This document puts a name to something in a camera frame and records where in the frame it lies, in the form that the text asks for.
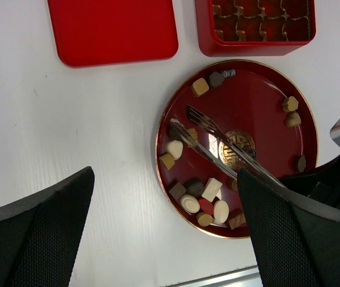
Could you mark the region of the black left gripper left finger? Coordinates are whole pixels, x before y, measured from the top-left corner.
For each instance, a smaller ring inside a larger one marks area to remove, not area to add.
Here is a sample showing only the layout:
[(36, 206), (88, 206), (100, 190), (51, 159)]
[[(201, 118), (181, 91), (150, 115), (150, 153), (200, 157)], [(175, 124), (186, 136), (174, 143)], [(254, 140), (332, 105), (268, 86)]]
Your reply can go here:
[(68, 178), (0, 207), (0, 286), (68, 286), (95, 174)]

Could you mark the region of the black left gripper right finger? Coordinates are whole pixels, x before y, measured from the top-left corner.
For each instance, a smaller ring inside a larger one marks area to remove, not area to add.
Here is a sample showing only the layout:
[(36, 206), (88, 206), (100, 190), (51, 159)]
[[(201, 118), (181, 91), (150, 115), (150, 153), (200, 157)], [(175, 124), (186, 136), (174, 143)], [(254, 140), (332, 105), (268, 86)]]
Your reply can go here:
[(340, 210), (242, 168), (239, 197), (263, 286), (340, 286)]

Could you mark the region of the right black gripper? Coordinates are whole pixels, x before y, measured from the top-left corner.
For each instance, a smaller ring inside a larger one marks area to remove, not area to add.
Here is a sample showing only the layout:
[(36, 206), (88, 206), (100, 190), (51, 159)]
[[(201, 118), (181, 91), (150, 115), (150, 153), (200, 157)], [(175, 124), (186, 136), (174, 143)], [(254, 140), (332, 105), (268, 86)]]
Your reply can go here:
[(288, 189), (340, 209), (340, 155), (307, 172), (280, 178)]

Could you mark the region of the steel tongs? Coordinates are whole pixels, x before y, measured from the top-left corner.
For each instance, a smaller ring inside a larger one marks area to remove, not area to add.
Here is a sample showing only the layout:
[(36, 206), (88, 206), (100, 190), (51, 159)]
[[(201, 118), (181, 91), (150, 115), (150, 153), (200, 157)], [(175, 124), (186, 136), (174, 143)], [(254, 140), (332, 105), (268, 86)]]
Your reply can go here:
[[(227, 146), (234, 154), (237, 155), (237, 157), (239, 157), (239, 159), (250, 166), (259, 175), (280, 187), (284, 186), (274, 175), (268, 172), (260, 163), (258, 163), (247, 152), (234, 143), (231, 138), (226, 136), (226, 134), (220, 130), (218, 125), (216, 125), (216, 123), (210, 119), (210, 117), (203, 114), (201, 111), (197, 110), (191, 105), (187, 105), (186, 117), (191, 123), (211, 136), (211, 138), (215, 140), (216, 146), (221, 144)], [(208, 161), (212, 162), (230, 178), (235, 180), (238, 179), (238, 172), (234, 171), (230, 166), (224, 164), (217, 154), (213, 154), (209, 149), (205, 148), (201, 143), (199, 143), (199, 141), (192, 136), (192, 134), (184, 127), (183, 124), (180, 123), (179, 120), (175, 118), (170, 119), (170, 126), (176, 132), (176, 134), (194, 151), (206, 158)]]

